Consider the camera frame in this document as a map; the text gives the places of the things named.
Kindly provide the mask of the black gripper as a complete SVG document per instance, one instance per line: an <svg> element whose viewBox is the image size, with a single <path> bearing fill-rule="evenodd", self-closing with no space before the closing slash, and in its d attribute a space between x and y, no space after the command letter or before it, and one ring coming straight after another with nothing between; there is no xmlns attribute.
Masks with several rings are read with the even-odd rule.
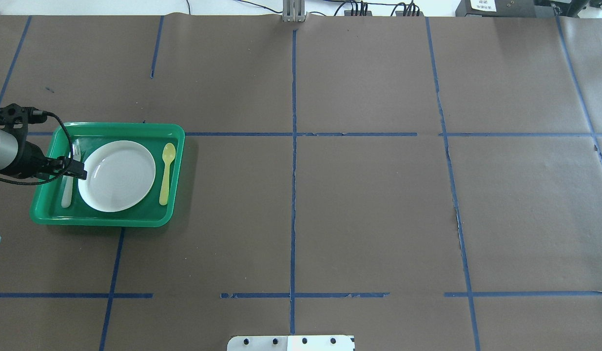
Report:
<svg viewBox="0 0 602 351"><path fill-rule="evenodd" d="M45 123L49 112L17 104L0 108L0 174L13 178L35 176L45 164L45 155L36 145L27 142L29 124ZM79 156L46 158L51 169L48 181L60 177L86 180L88 172L79 168Z"/></svg>

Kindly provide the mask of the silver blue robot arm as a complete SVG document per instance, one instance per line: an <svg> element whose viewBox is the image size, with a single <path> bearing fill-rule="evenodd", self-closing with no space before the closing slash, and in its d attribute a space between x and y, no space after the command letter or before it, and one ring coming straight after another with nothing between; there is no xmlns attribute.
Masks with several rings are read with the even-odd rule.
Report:
<svg viewBox="0 0 602 351"><path fill-rule="evenodd" d="M39 146L29 142L28 127L55 118L67 138L67 155L51 158ZM40 186L73 177L86 180L84 163L76 160L74 140L54 114L35 107L10 104L0 108L0 182L16 186Z"/></svg>

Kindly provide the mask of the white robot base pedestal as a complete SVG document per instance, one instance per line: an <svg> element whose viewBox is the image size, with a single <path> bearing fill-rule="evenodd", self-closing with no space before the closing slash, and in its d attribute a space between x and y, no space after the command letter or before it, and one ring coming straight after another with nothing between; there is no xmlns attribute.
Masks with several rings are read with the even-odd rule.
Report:
<svg viewBox="0 0 602 351"><path fill-rule="evenodd" d="M227 343L228 351L354 351L350 335L261 335L236 336Z"/></svg>

